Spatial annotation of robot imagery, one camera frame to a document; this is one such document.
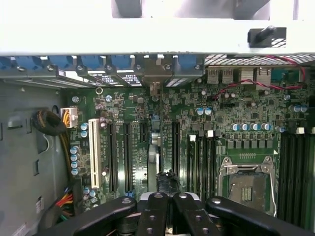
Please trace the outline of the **green motherboard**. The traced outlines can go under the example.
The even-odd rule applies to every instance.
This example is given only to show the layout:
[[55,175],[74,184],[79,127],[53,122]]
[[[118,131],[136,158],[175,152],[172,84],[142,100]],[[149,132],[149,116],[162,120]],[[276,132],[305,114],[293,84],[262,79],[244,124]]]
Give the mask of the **green motherboard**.
[[[70,168],[81,181],[73,204],[84,212],[120,196],[140,199],[148,191],[147,142],[140,142],[139,122],[146,122],[148,91],[135,75],[122,85],[104,74],[91,74],[76,89],[63,93],[62,120],[69,128]],[[101,186],[91,188],[88,120],[99,119]],[[172,122],[180,123],[180,171],[172,170]],[[125,192],[123,124],[130,122],[133,191]],[[116,127],[118,189],[109,188],[108,126]],[[163,92],[163,171],[157,174],[157,191],[179,191],[207,198],[206,132],[217,131],[217,167],[225,156],[234,163],[260,162],[271,156],[275,167],[275,196],[279,218],[281,135],[315,134],[315,66],[234,68],[211,70],[193,81],[175,78]],[[199,197],[198,133],[204,136],[203,198]],[[315,231],[315,172],[313,183]]]

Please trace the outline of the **grey open PC case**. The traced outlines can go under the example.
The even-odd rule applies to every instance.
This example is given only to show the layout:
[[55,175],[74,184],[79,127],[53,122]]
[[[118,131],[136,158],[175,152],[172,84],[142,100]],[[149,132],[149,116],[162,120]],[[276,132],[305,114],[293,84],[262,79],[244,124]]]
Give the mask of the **grey open PC case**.
[[[54,55],[72,56],[73,69],[53,65],[48,57]],[[79,57],[85,55],[104,58],[105,71],[77,70]],[[116,71],[113,55],[130,55],[133,70]],[[9,25],[1,24],[0,57],[10,58],[12,67],[0,69],[0,236],[40,236],[41,231],[86,212],[72,202],[82,184],[70,168],[62,93],[76,89],[91,74],[107,75],[122,85],[127,75],[135,75],[142,84],[145,55],[171,58],[169,81],[193,81],[221,68],[305,69],[315,66],[315,31],[298,21],[214,19],[115,19],[90,29],[70,24],[53,32],[37,24],[9,32]],[[177,55],[196,55],[195,70],[175,72]],[[40,57],[43,69],[19,71],[16,56]],[[200,207],[217,197],[202,201],[195,193],[179,192],[190,194]],[[101,236],[137,236],[140,214],[151,193],[134,198],[137,214]],[[173,195],[168,195],[164,236],[191,236],[183,227],[173,228],[179,217]]]

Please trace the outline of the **black expansion slot blue latch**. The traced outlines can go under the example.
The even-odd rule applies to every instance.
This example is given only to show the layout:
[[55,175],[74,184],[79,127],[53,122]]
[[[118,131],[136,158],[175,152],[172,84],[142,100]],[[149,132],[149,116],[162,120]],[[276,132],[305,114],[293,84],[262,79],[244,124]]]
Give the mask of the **black expansion slot blue latch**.
[[133,191],[132,181],[132,138],[130,122],[123,124],[124,132],[124,163],[125,163],[125,192],[129,194]]

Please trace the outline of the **short black expansion slot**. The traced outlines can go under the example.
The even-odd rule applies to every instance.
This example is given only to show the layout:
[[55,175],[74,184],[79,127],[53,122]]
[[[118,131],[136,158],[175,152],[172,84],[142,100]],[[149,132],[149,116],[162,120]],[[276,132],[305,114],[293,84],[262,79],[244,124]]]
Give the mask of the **short black expansion slot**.
[[148,126],[146,122],[139,122],[140,142],[147,142]]

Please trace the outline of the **CPU socket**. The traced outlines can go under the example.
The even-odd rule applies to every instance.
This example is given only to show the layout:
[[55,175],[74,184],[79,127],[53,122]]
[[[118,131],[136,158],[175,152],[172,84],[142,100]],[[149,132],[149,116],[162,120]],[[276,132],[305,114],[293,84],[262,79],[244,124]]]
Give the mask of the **CPU socket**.
[[275,189],[271,156],[253,163],[234,163],[231,157],[225,156],[218,172],[217,194],[273,216],[270,173],[274,175]]

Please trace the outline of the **white expansion slot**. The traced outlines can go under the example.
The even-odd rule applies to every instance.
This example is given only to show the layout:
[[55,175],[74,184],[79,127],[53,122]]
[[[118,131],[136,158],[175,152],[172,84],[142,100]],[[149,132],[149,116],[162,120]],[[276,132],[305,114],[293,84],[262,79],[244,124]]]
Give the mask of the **white expansion slot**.
[[90,170],[91,170],[91,188],[100,188],[101,186],[101,150],[100,150],[100,132],[99,119],[88,120],[89,128],[89,149],[90,149]]

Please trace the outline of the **silver socket locking lever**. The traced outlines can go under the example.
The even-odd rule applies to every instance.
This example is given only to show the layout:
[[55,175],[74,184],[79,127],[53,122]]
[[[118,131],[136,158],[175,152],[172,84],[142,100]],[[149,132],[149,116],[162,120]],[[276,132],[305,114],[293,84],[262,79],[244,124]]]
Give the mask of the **silver socket locking lever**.
[[277,205],[275,200],[275,189],[274,189],[274,175],[270,173],[270,184],[271,184],[271,200],[273,204],[273,216],[277,216]]

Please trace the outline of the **RAM slot black clips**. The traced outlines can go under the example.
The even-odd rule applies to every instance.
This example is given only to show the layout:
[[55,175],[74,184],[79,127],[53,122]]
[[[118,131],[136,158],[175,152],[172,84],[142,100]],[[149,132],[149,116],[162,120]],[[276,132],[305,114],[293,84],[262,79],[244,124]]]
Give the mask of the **RAM slot black clips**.
[[212,171],[213,171],[213,180],[212,180],[212,185],[213,185],[213,196],[216,195],[217,193],[217,174],[218,174],[218,167],[217,167],[217,142],[218,142],[218,135],[217,131],[214,131],[214,137],[213,137],[213,164],[212,164]]
[[199,197],[203,198],[203,184],[204,184],[204,163],[203,163],[203,152],[204,152],[204,136],[201,136],[201,132],[198,133],[198,178],[199,178]]
[[305,211],[306,211],[306,194],[308,188],[308,164],[309,164],[309,151],[310,151],[310,135],[298,135],[295,152],[295,210],[296,223],[300,227],[305,224]]
[[279,218],[288,221],[286,217],[287,209],[287,183],[288,183],[288,163],[289,163],[289,139],[292,129],[287,128],[281,135],[281,161],[279,178]]

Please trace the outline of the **long black expansion slot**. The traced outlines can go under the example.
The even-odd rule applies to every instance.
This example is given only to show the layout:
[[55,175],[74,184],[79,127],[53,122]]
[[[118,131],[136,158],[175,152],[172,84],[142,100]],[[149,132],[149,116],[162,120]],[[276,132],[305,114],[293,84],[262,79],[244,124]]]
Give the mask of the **long black expansion slot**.
[[180,171],[180,123],[172,122],[172,170],[179,174]]
[[118,167],[116,150],[116,127],[114,123],[108,126],[108,146],[109,146],[109,188],[111,192],[118,189]]

